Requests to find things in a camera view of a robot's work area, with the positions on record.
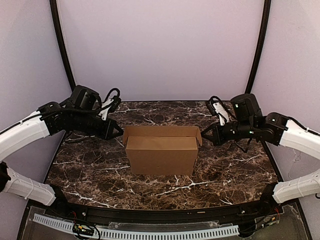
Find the brown cardboard box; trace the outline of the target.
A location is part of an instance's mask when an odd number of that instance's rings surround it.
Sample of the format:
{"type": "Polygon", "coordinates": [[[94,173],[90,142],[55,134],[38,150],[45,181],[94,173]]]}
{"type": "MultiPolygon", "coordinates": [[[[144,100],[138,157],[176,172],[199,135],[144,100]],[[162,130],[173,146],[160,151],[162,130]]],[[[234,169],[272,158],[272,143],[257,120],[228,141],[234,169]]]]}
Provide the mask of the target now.
{"type": "Polygon", "coordinates": [[[135,175],[192,175],[202,136],[197,126],[126,126],[123,140],[135,175]]]}

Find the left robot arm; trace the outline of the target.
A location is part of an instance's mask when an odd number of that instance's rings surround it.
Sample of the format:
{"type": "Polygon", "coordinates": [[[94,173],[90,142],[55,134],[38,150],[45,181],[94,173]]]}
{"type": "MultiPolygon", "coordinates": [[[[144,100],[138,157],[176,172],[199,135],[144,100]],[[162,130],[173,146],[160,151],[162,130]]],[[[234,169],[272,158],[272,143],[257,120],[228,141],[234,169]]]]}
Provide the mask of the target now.
{"type": "Polygon", "coordinates": [[[59,187],[23,176],[4,162],[23,147],[61,131],[78,131],[102,140],[122,136],[124,131],[108,115],[121,103],[120,90],[112,88],[105,99],[99,93],[77,85],[63,102],[49,102],[0,133],[0,190],[45,206],[66,200],[59,187]]]}

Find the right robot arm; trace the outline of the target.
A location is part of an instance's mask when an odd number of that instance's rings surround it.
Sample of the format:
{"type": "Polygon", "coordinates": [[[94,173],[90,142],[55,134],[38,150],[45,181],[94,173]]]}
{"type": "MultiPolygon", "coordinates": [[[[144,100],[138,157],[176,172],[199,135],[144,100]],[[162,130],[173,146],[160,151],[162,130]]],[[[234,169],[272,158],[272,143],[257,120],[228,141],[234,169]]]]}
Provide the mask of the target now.
{"type": "MultiPolygon", "coordinates": [[[[213,123],[201,132],[201,136],[215,146],[228,141],[247,139],[249,142],[268,142],[298,150],[316,159],[320,157],[320,134],[303,126],[290,116],[277,112],[263,115],[256,96],[244,93],[230,101],[233,112],[217,96],[212,96],[206,107],[212,116],[218,116],[219,123],[213,123]]],[[[269,205],[315,195],[320,192],[320,171],[289,181],[267,185],[260,197],[269,205]]]]}

